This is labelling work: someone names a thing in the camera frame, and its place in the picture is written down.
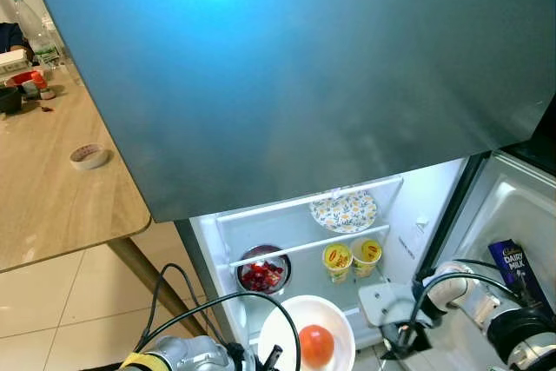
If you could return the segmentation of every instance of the door shelf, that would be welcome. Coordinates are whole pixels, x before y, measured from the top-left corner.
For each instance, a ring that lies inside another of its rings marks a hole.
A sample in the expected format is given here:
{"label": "door shelf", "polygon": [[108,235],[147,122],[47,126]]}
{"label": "door shelf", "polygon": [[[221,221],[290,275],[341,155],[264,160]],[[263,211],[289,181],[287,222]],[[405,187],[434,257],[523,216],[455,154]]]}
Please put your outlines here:
{"label": "door shelf", "polygon": [[[402,183],[401,176],[392,176],[319,195],[219,214],[216,226],[227,250],[229,266],[235,268],[270,256],[306,252],[332,242],[349,242],[363,235],[376,234],[375,239],[381,242],[389,230],[388,212]],[[378,210],[374,224],[364,231],[338,234],[322,227],[311,215],[309,203],[313,201],[367,189]],[[250,249],[263,244],[274,245],[281,251],[239,261]]]}

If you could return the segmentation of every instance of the bowl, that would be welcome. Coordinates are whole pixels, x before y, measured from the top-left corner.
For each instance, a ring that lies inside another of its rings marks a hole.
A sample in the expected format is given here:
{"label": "bowl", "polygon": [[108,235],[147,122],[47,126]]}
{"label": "bowl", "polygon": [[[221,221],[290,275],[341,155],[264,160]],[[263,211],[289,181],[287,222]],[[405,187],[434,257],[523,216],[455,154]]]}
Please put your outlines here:
{"label": "bowl", "polygon": [[[274,245],[258,245],[243,254],[242,260],[281,251]],[[260,278],[254,278],[257,268],[261,268]],[[287,255],[272,256],[263,260],[241,265],[235,270],[235,278],[241,288],[247,291],[258,291],[265,295],[281,295],[292,275],[292,264]]]}
{"label": "bowl", "polygon": [[[281,304],[292,317],[297,332],[309,325],[319,325],[334,337],[332,360],[318,371],[351,371],[355,362],[354,332],[348,319],[331,301],[316,295],[298,295]],[[265,361],[274,345],[283,353],[276,362],[277,369],[295,369],[295,341],[292,329],[278,308],[262,324],[259,334],[258,355]],[[303,371],[315,371],[301,363]]]}
{"label": "bowl", "polygon": [[16,113],[21,110],[21,92],[17,87],[0,88],[0,113]]}
{"label": "bowl", "polygon": [[6,86],[21,86],[23,83],[32,80],[31,74],[33,74],[33,71],[25,71],[24,73],[16,74],[6,81]]}

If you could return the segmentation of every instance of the tiled floor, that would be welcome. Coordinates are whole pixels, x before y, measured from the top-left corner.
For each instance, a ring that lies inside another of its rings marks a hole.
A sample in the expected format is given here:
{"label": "tiled floor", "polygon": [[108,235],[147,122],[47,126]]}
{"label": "tiled floor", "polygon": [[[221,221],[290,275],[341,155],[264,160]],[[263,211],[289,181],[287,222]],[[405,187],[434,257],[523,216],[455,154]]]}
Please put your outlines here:
{"label": "tiled floor", "polygon": [[[172,223],[153,224],[134,241],[157,268],[166,262],[184,267],[206,300]],[[168,278],[192,305],[182,278]],[[141,334],[150,302],[149,291],[104,245],[0,274],[0,370],[77,371],[122,361]],[[169,317],[159,307],[155,325]],[[188,336],[179,325],[165,334]],[[380,347],[358,353],[354,371],[401,370],[381,364],[376,349],[380,354]]]}

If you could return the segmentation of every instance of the refrigerator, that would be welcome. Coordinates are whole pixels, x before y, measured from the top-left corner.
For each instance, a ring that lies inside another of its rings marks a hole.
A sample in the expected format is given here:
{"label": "refrigerator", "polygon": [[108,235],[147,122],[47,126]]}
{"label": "refrigerator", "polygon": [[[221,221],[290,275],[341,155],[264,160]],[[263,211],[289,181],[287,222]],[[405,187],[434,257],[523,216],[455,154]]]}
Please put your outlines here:
{"label": "refrigerator", "polygon": [[[44,1],[209,298],[236,291],[242,255],[273,244],[292,262],[278,299],[329,299],[370,347],[381,334],[359,288],[485,259],[488,242],[513,238],[554,304],[542,245],[554,247],[553,173],[500,151],[529,140],[553,98],[553,0]],[[376,201],[370,228],[337,235],[314,221],[311,202],[354,190]],[[382,245],[378,267],[333,284],[322,250],[356,236]],[[255,345],[270,309],[233,300],[215,314],[227,338]],[[457,369],[483,349],[477,361],[495,364],[475,329],[449,345],[462,322],[404,367],[434,369],[438,354]]]}
{"label": "refrigerator", "polygon": [[[363,189],[378,206],[369,229],[339,235],[311,216],[311,202]],[[276,298],[318,295],[332,301],[346,315],[356,348],[364,349],[380,344],[382,337],[362,312],[359,288],[380,282],[409,285],[427,260],[434,260],[427,267],[456,258],[493,262],[488,244],[506,239],[522,245],[549,303],[556,307],[555,199],[553,175],[507,152],[494,151],[320,194],[197,216],[176,226],[212,296],[238,291],[235,268],[249,263],[240,261],[245,252],[261,244],[282,248],[280,254],[292,262],[292,276]],[[351,272],[345,282],[332,283],[322,264],[322,250],[330,242],[350,243],[359,236],[382,245],[378,267],[368,278]],[[501,281],[495,271],[472,268]],[[266,301],[236,299],[215,313],[227,337],[256,347],[261,325],[273,308]],[[401,361],[405,369],[506,369],[460,311],[448,313],[442,326],[428,334],[433,349]]]}

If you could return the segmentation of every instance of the red fruit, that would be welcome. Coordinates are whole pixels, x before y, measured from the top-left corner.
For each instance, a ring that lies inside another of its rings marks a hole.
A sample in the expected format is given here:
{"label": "red fruit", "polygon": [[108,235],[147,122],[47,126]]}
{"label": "red fruit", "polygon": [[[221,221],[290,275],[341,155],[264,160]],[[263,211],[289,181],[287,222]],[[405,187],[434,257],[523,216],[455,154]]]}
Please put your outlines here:
{"label": "red fruit", "polygon": [[242,275],[242,283],[245,288],[254,291],[267,291],[277,285],[281,279],[283,268],[276,267],[265,261],[263,264],[254,263],[245,267],[248,271]]}
{"label": "red fruit", "polygon": [[322,368],[334,355],[334,337],[325,328],[310,325],[299,333],[301,359],[311,368]]}

